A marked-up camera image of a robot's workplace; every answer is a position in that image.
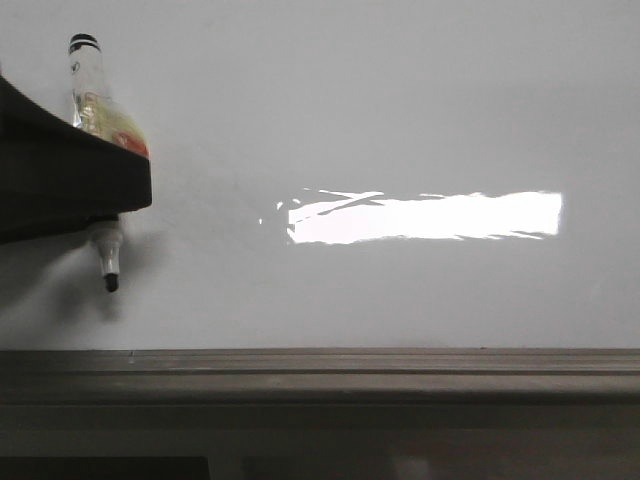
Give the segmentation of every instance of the whiteboard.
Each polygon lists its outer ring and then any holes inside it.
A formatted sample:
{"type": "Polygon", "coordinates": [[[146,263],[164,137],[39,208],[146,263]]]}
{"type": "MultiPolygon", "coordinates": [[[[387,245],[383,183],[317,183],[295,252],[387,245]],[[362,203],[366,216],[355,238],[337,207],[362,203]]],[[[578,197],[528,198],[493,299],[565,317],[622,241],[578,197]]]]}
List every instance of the whiteboard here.
{"type": "Polygon", "coordinates": [[[95,35],[151,145],[121,288],[0,246],[0,348],[637,347],[640,3],[4,0],[70,119],[95,35]]]}

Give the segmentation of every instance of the black marker holder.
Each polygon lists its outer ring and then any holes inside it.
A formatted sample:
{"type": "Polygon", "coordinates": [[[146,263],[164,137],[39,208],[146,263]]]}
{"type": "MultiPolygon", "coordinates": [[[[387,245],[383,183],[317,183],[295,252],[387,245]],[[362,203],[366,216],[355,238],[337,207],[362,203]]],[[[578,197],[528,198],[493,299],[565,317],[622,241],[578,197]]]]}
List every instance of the black marker holder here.
{"type": "Polygon", "coordinates": [[[147,158],[74,128],[0,76],[0,243],[149,205],[147,158]]]}

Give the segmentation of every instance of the black marker cap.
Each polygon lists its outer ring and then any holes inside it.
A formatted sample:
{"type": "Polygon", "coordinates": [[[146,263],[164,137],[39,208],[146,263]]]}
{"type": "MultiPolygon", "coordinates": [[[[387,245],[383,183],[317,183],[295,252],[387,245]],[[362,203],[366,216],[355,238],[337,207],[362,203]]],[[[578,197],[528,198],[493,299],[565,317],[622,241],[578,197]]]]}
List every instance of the black marker cap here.
{"type": "Polygon", "coordinates": [[[104,276],[104,285],[107,287],[108,292],[115,292],[118,289],[118,275],[115,273],[107,273],[104,276]]]}

